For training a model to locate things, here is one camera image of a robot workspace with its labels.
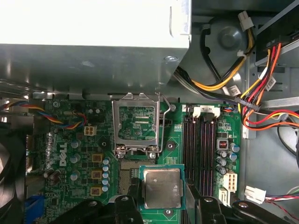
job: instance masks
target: green circuit board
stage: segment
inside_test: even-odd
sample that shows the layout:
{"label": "green circuit board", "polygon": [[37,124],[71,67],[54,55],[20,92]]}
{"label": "green circuit board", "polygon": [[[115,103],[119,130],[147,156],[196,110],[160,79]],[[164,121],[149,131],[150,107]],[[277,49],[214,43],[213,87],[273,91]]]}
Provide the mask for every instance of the green circuit board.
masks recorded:
{"label": "green circuit board", "polygon": [[[84,127],[65,130],[51,124],[50,132],[47,135],[36,137],[36,149],[31,152],[36,155],[36,165],[29,175],[40,175],[49,168],[61,172],[61,181],[58,184],[50,186],[50,182],[46,180],[45,214],[38,220],[38,223],[49,223],[84,199],[94,198],[104,204],[108,203],[112,196],[125,193],[130,178],[138,177],[140,165],[181,164],[183,160],[183,104],[175,103],[174,105],[176,110],[170,111],[166,115],[164,150],[156,160],[149,160],[143,154],[127,154],[125,159],[116,160],[113,154],[114,128],[111,101],[46,100],[45,110],[59,120],[70,124],[78,122],[81,118],[73,115],[72,111],[80,111],[86,115],[87,123],[97,127],[97,131],[94,136],[85,136]],[[163,113],[167,109],[167,104],[161,103],[160,112]],[[154,137],[155,133],[150,128],[154,119],[153,111],[153,108],[148,107],[133,110],[121,107],[122,129],[118,136],[131,140]],[[233,142],[240,142],[240,117],[238,114],[221,114],[219,123],[222,123],[223,126],[218,126],[218,133],[227,133],[227,137],[231,136]],[[161,124],[159,129],[159,142],[161,142]],[[102,159],[109,159],[109,187],[108,191],[102,192],[100,196],[95,196],[93,189],[100,189],[103,186],[102,178],[93,178],[93,173],[103,172],[104,165],[102,162],[93,161],[95,154],[102,155]],[[79,155],[79,160],[77,158],[77,162],[72,163],[71,158],[73,159],[76,155]],[[239,160],[229,163],[228,168],[238,173]],[[77,175],[75,181],[71,180],[71,175],[74,173]],[[221,181],[221,176],[217,174],[215,197],[218,196],[216,189],[222,187]],[[145,224],[179,224],[181,210],[172,210],[171,215],[166,214],[165,210],[142,210],[141,214]]]}

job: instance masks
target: screw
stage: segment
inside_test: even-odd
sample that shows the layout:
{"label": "screw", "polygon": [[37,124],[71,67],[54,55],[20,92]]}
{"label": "screw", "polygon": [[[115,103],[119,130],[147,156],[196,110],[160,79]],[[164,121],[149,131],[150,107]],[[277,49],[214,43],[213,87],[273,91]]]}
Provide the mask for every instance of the screw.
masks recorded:
{"label": "screw", "polygon": [[125,157],[125,154],[123,152],[117,153],[117,158],[122,159],[123,157]]}
{"label": "screw", "polygon": [[128,197],[123,197],[121,200],[122,200],[123,202],[125,202],[125,201],[129,200],[129,198],[128,198]]}
{"label": "screw", "polygon": [[240,206],[241,208],[248,208],[248,205],[247,205],[246,203],[244,203],[244,202],[240,202],[240,203],[239,203],[239,206]]}
{"label": "screw", "polygon": [[150,154],[149,154],[149,157],[150,157],[151,159],[155,159],[155,158],[156,158],[156,154],[155,154],[155,153],[150,153]]}
{"label": "screw", "polygon": [[167,62],[175,62],[175,61],[178,60],[178,58],[175,57],[175,56],[167,56],[167,57],[164,58],[164,60],[167,61]]}
{"label": "screw", "polygon": [[205,198],[205,201],[206,201],[206,202],[212,202],[212,201],[213,201],[213,199],[212,199],[212,198],[210,198],[210,197],[206,197],[206,198]]}
{"label": "screw", "polygon": [[59,102],[57,102],[57,101],[54,101],[53,102],[53,107],[59,107],[60,106],[60,103]]}
{"label": "screw", "polygon": [[93,207],[93,206],[96,206],[98,203],[97,202],[90,202],[89,204],[88,204],[88,206],[89,207]]}
{"label": "screw", "polygon": [[176,109],[177,109],[177,106],[175,106],[174,104],[170,104],[171,111],[175,111]]}

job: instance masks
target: white connector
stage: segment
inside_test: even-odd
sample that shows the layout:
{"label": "white connector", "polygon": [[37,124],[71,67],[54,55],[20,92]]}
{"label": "white connector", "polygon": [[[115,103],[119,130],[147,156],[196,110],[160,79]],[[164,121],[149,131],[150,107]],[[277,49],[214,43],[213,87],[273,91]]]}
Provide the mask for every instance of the white connector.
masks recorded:
{"label": "white connector", "polygon": [[225,188],[219,188],[218,198],[224,206],[228,205],[228,191]]}
{"label": "white connector", "polygon": [[238,14],[238,18],[240,20],[240,25],[241,25],[243,32],[254,26],[251,18],[248,17],[248,14],[246,11],[243,11],[240,14]]}
{"label": "white connector", "polygon": [[196,106],[193,109],[193,117],[198,118],[201,113],[213,113],[215,117],[220,116],[220,108],[209,105]]}
{"label": "white connector", "polygon": [[238,174],[233,171],[228,171],[223,176],[223,187],[231,192],[237,191],[237,184],[238,184]]}
{"label": "white connector", "polygon": [[85,136],[95,136],[97,134],[96,126],[85,126],[84,127],[84,135]]}
{"label": "white connector", "polygon": [[259,188],[252,188],[250,186],[246,186],[244,195],[248,200],[251,200],[258,204],[262,204],[266,198],[266,191],[261,190]]}

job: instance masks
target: orange wire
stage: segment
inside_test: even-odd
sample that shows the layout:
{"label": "orange wire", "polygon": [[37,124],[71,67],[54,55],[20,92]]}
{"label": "orange wire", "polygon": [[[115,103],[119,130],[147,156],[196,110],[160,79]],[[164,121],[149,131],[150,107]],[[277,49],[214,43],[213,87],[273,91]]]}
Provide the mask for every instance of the orange wire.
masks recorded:
{"label": "orange wire", "polygon": [[[281,50],[281,43],[278,45],[278,48],[277,48],[277,54],[275,56],[275,59],[274,59],[274,62],[273,62],[273,66],[271,68],[271,71],[270,71],[270,77],[272,76],[273,74],[273,71],[274,71],[274,68],[275,68],[275,65],[277,63],[277,60],[278,60],[278,57],[279,57],[279,54],[280,54],[280,50]],[[262,96],[263,96],[263,93],[265,91],[265,88],[263,88],[263,90],[261,91],[260,95],[258,96],[257,98],[257,102],[256,102],[256,105],[259,105],[261,99],[262,99]],[[295,124],[295,123],[291,123],[291,122],[279,122],[279,123],[274,123],[274,124],[271,124],[267,127],[264,127],[264,128],[259,128],[259,129],[256,129],[256,128],[252,128],[248,125],[246,125],[246,121],[248,120],[249,116],[253,113],[253,110],[249,111],[244,119],[244,126],[247,127],[248,129],[250,130],[255,130],[255,131],[262,131],[262,130],[266,130],[268,128],[271,128],[271,127],[274,127],[274,126],[279,126],[279,125],[295,125],[295,126],[298,126],[299,127],[299,124]]]}

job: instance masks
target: motherboard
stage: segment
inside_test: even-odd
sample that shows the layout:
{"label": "motherboard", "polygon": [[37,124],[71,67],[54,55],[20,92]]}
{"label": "motherboard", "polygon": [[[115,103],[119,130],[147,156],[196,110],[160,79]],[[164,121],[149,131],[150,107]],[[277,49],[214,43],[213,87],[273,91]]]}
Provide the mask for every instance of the motherboard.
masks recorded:
{"label": "motherboard", "polygon": [[[45,211],[36,220],[39,224],[50,223],[84,199],[107,204],[113,196],[126,194],[131,178],[143,176],[139,170],[141,166],[157,164],[161,174],[169,169],[163,166],[185,164],[183,168],[173,168],[172,175],[182,176],[183,173],[184,178],[193,178],[205,195],[219,198],[227,206],[230,205],[230,193],[237,193],[241,124],[238,113],[223,111],[228,105],[173,103],[163,118],[169,106],[160,103],[157,129],[153,127],[156,117],[152,107],[122,106],[119,108],[121,126],[117,137],[150,141],[158,130],[158,141],[159,144],[163,142],[160,146],[163,150],[155,155],[131,150],[119,158],[115,150],[111,101],[54,99],[44,103],[45,111],[66,124],[80,119],[74,111],[85,114],[87,123],[73,130],[51,124],[47,134],[32,137],[34,150],[28,150],[27,157],[32,160],[33,167],[27,176],[43,176],[45,179],[45,187],[40,192],[45,196]],[[145,170],[149,173],[148,180],[151,180],[150,175],[157,174]],[[227,184],[235,188],[228,189]],[[154,197],[145,199],[145,204],[139,208],[144,223],[185,224],[183,191],[179,197],[183,203],[167,208],[155,207]]]}

